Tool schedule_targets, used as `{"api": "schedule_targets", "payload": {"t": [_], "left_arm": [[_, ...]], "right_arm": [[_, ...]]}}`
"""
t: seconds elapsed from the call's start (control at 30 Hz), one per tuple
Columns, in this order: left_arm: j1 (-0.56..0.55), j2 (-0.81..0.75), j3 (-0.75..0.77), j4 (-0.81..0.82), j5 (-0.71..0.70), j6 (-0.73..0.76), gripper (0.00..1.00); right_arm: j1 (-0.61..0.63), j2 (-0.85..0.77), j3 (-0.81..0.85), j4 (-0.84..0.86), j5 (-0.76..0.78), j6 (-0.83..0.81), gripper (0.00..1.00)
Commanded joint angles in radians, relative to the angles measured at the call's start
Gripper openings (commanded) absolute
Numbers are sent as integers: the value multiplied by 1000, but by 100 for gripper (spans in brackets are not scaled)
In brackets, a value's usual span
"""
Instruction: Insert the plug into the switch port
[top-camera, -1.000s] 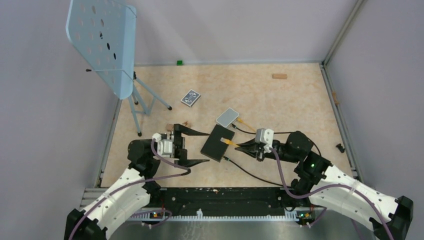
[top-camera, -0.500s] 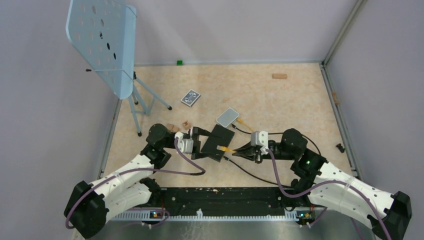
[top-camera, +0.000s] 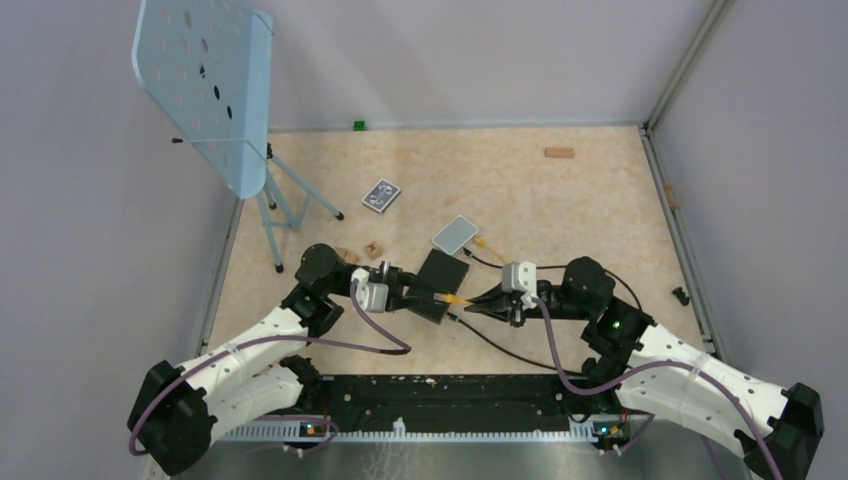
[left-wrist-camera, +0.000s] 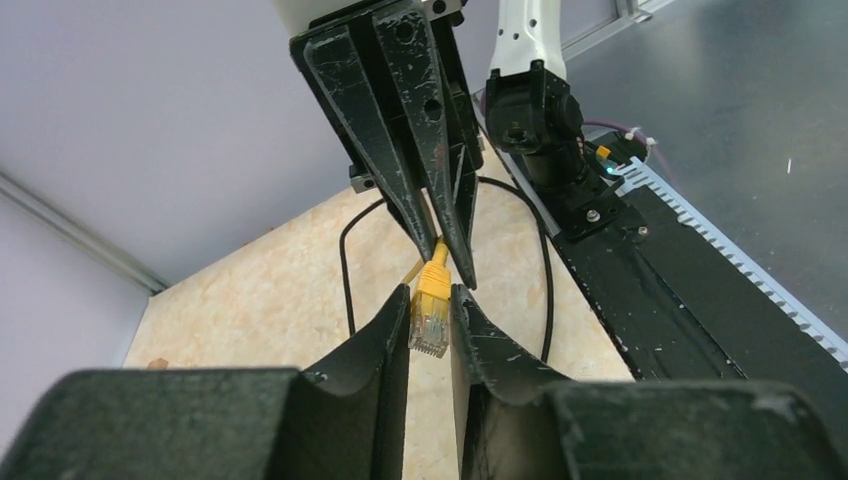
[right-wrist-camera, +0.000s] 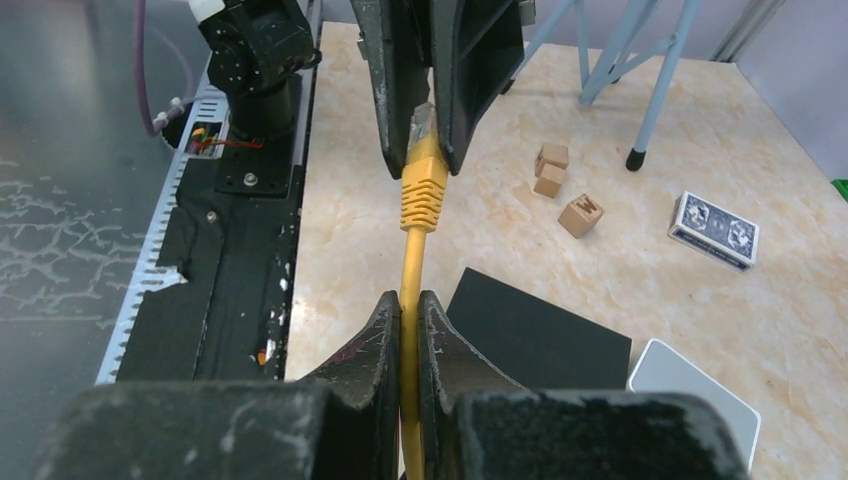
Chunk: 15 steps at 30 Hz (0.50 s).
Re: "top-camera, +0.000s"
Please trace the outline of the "black network switch box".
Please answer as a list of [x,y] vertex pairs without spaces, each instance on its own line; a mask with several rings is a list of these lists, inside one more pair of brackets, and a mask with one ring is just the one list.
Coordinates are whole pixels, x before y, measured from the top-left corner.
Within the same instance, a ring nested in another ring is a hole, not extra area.
[[449,310],[449,305],[436,302],[434,295],[457,294],[469,269],[468,263],[432,249],[416,273],[416,283],[408,290],[409,295],[420,299],[420,302],[409,310],[432,323],[440,324]]

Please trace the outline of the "grey card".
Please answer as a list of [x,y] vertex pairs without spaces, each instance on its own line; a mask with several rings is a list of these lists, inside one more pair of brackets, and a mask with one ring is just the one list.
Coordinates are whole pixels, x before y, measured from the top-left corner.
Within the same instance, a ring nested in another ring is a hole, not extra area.
[[457,215],[432,237],[433,246],[447,255],[456,255],[479,233],[479,227]]

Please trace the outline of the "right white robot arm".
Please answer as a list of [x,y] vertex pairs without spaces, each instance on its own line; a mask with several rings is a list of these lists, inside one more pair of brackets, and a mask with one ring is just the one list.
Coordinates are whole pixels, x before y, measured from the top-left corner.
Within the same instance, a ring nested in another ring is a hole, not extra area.
[[[579,257],[555,285],[532,262],[501,269],[501,281],[469,300],[465,311],[521,326],[540,318],[564,388],[600,412],[619,405],[673,422],[723,446],[762,479],[804,479],[824,434],[820,394],[782,387],[729,366],[673,334],[643,309],[614,294],[616,278]],[[554,338],[556,320],[582,321],[580,337],[595,352],[572,382]]]

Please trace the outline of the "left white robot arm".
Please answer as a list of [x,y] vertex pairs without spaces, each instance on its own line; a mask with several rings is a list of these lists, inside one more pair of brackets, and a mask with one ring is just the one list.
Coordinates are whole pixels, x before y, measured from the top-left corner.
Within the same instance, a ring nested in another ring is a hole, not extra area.
[[326,336],[344,312],[334,296],[348,298],[360,318],[395,345],[362,346],[362,351],[410,352],[410,345],[370,315],[407,307],[404,293],[416,274],[388,262],[378,267],[349,263],[333,247],[319,243],[302,254],[294,278],[291,292],[241,334],[180,364],[163,360],[149,368],[127,420],[131,455],[149,456],[173,476],[239,426],[275,410],[314,410],[320,386],[285,359],[309,345],[356,347]]

